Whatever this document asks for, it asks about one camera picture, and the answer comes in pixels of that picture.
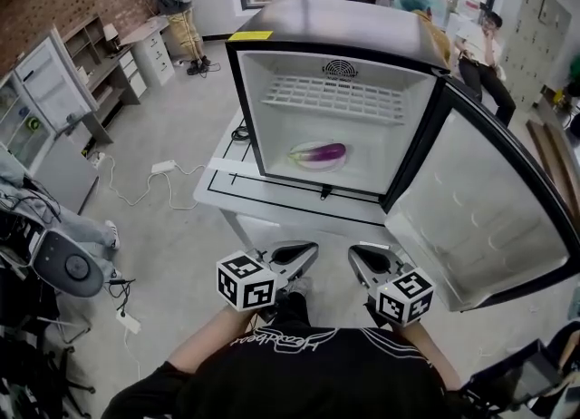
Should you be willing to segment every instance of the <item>yellow label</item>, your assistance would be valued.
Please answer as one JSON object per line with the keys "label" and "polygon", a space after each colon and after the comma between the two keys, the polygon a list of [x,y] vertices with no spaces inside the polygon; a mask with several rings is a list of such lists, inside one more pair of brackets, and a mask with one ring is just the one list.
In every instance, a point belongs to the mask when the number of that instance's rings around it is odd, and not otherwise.
{"label": "yellow label", "polygon": [[233,40],[267,40],[274,31],[236,32],[229,41]]}

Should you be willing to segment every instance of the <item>khaki pants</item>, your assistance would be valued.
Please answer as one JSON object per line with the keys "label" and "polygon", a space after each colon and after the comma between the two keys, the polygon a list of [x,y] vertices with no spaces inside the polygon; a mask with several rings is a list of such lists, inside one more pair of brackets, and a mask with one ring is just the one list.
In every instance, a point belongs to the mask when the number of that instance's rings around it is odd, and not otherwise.
{"label": "khaki pants", "polygon": [[191,57],[191,60],[200,60],[202,56],[199,56],[196,43],[201,42],[201,37],[193,24],[193,9],[168,16],[168,20],[171,33],[181,48]]}

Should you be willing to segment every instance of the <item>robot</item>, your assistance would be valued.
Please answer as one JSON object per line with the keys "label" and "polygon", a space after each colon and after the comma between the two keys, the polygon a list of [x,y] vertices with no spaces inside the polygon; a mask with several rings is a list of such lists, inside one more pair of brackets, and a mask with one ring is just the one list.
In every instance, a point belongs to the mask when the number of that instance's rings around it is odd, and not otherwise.
{"label": "robot", "polygon": [[[318,258],[309,241],[277,242],[265,250],[238,251],[217,263],[217,292],[237,311],[261,309],[269,322],[288,281],[301,277]],[[407,326],[430,309],[435,285],[412,264],[403,263],[387,248],[355,245],[349,262],[369,293],[368,308],[378,326]]]}

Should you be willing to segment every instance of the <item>wire shelf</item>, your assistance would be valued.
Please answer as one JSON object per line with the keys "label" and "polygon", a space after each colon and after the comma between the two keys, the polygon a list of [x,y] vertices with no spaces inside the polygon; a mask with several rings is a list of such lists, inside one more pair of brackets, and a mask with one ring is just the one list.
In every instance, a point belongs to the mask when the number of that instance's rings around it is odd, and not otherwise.
{"label": "wire shelf", "polygon": [[277,75],[262,102],[349,114],[404,125],[404,98],[403,92],[362,83]]}

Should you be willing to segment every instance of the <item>door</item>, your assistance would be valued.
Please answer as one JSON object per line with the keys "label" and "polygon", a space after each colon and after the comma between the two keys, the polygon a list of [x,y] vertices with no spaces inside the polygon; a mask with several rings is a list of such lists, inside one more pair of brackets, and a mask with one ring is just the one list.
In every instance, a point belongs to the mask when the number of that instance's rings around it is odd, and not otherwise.
{"label": "door", "polygon": [[445,79],[430,130],[382,202],[387,229],[454,311],[576,274],[580,239],[552,182],[492,113]]}
{"label": "door", "polygon": [[14,73],[0,83],[0,147],[35,174],[53,144],[54,131]]}
{"label": "door", "polygon": [[91,111],[50,37],[24,58],[16,74],[57,133]]}

